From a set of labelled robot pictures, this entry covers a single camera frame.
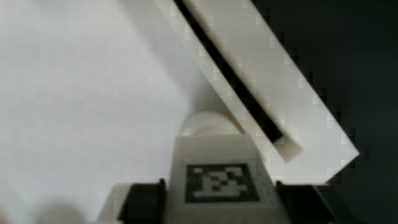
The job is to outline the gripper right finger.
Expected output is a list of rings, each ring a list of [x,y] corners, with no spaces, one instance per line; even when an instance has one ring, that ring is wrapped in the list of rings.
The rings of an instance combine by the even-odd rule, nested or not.
[[[275,183],[291,224],[355,224],[355,217],[330,185]]]

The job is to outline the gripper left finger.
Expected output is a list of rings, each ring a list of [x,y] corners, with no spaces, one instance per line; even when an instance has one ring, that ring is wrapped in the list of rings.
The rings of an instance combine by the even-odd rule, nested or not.
[[[163,224],[167,184],[122,183],[112,187],[96,224]]]

